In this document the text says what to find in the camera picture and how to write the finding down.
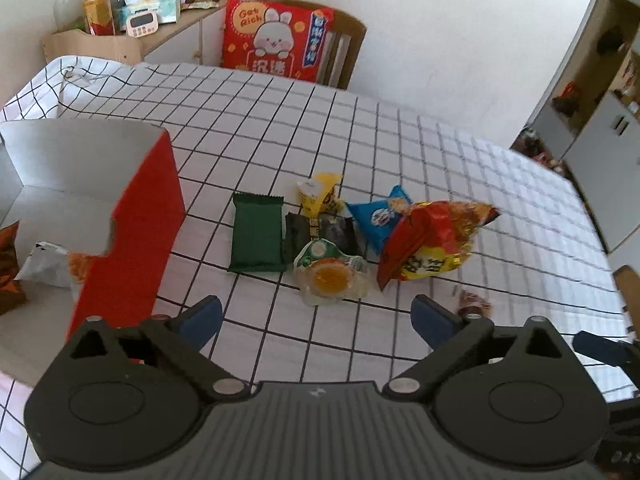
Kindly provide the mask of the red and white cardboard box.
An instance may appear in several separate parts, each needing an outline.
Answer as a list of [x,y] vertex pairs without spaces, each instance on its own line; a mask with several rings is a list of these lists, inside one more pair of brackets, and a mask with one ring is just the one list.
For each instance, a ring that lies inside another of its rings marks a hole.
[[35,385],[90,316],[114,328],[153,310],[184,208],[166,129],[136,120],[54,118],[1,127],[1,223],[20,222],[23,266],[38,242],[96,256],[81,287],[20,281],[1,315],[1,370]]

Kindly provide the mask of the blue snack packet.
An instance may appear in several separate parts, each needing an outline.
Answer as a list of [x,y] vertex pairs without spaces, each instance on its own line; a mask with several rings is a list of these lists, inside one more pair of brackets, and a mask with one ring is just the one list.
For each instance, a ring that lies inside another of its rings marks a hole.
[[384,200],[347,203],[356,226],[370,248],[379,255],[402,217],[401,209],[412,200],[400,185],[395,185]]

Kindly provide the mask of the dark green snack packet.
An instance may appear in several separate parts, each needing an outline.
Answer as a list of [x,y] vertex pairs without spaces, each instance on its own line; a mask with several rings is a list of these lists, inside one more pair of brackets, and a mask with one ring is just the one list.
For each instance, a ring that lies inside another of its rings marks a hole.
[[282,196],[234,193],[235,208],[228,270],[235,273],[283,272]]

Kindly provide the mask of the red rabbit cushion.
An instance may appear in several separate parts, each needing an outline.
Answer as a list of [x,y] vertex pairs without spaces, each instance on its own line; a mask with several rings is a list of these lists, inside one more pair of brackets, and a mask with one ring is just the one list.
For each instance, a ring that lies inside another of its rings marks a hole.
[[333,19],[331,8],[228,0],[221,66],[314,82]]

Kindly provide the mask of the red gold snack bag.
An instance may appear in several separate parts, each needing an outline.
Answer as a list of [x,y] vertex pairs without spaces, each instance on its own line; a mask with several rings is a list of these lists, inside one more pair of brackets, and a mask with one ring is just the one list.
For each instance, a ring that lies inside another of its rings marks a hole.
[[470,258],[481,228],[500,216],[477,202],[422,202],[405,207],[378,257],[376,281],[412,281],[451,272]]

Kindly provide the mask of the orange brown snack bag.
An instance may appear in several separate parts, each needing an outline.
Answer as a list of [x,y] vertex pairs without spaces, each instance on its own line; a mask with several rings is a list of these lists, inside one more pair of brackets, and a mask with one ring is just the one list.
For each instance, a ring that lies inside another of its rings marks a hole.
[[4,315],[24,304],[27,300],[20,281],[20,272],[15,250],[20,222],[14,222],[0,232],[0,314]]

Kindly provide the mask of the yellow snack packet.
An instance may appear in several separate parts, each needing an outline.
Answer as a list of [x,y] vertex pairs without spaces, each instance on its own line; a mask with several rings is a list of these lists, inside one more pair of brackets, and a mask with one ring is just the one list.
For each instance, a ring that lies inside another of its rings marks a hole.
[[322,172],[312,178],[297,183],[297,192],[303,215],[317,218],[319,214],[339,214],[344,203],[337,195],[341,174]]

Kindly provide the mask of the tissue pack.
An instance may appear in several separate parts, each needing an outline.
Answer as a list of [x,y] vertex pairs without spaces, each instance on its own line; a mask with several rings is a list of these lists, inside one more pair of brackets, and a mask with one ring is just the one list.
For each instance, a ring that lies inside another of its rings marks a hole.
[[124,0],[124,5],[118,10],[120,29],[126,29],[130,15],[146,11],[155,12],[161,25],[175,23],[180,18],[180,0]]

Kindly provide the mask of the pink digital timer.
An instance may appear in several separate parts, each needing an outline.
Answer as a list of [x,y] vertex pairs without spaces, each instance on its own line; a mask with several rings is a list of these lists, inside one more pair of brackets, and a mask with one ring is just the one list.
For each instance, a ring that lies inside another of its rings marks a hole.
[[160,28],[155,11],[143,11],[128,16],[126,33],[132,38],[141,38],[155,34]]

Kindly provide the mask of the small brown candy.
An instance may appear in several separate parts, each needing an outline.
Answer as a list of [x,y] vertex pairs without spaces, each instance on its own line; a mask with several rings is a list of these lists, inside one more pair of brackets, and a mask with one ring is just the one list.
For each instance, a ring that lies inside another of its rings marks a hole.
[[491,312],[491,304],[485,298],[467,290],[460,292],[457,314],[462,318],[466,320],[489,318]]

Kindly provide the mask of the orange drink bottle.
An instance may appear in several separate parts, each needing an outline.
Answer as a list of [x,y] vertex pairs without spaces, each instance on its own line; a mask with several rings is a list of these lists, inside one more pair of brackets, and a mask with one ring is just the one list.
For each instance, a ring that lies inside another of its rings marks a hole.
[[111,0],[82,0],[86,32],[92,36],[114,36],[115,23]]

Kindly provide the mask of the brown wooden chair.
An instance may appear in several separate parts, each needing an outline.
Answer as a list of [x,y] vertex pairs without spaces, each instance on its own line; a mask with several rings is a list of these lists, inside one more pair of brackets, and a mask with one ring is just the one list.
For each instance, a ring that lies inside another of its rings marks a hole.
[[[269,0],[305,9],[328,8],[319,3],[302,0]],[[324,40],[317,80],[325,86],[345,90],[348,87],[367,27],[358,18],[334,10],[334,19]]]

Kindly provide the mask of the white snack packet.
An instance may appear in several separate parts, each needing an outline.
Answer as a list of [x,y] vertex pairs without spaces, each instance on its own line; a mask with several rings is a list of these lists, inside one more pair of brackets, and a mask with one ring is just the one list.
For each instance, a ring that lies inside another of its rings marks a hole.
[[81,287],[96,256],[83,252],[70,252],[65,247],[49,242],[38,242],[18,271],[17,281],[43,283],[72,289]]

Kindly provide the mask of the light wooden side cabinet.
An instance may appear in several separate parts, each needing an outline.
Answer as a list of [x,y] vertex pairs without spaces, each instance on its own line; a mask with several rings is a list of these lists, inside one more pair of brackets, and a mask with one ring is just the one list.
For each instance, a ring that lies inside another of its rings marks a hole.
[[227,0],[207,0],[216,6],[187,10],[175,23],[160,25],[140,38],[126,34],[92,36],[80,29],[56,32],[43,39],[44,58],[50,62],[64,55],[105,58],[122,64],[195,63],[217,66],[221,59],[224,6]]

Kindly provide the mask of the white shelf cabinet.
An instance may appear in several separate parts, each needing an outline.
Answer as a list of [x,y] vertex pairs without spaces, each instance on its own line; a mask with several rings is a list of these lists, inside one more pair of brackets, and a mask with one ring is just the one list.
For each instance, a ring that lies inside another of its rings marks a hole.
[[577,186],[610,257],[639,236],[639,0],[591,0],[512,148]]

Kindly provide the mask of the black snack packet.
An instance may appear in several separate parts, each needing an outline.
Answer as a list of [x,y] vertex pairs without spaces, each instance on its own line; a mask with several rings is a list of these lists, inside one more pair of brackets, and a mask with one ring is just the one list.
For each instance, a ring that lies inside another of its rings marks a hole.
[[312,240],[328,240],[345,255],[360,255],[355,223],[352,218],[340,216],[308,218],[303,214],[289,212],[285,216],[284,262],[292,263]]

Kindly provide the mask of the white black grid tablecloth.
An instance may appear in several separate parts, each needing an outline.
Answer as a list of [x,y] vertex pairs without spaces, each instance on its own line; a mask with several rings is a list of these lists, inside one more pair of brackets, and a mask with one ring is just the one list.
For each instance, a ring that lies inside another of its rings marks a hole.
[[[275,76],[73,56],[46,66],[1,118],[135,119],[168,130],[186,221],[154,306],[176,314],[218,295],[224,325],[204,352],[249,382],[387,382],[427,354],[409,318],[419,294],[449,307],[458,292],[476,292],[498,324],[540,315],[564,338],[626,336],[608,259],[573,185],[433,118]],[[460,269],[372,287],[361,300],[309,307],[291,273],[229,272],[233,195],[280,196],[293,212],[297,183],[322,172],[341,176],[349,203],[400,186],[416,202],[481,200],[500,214]]]

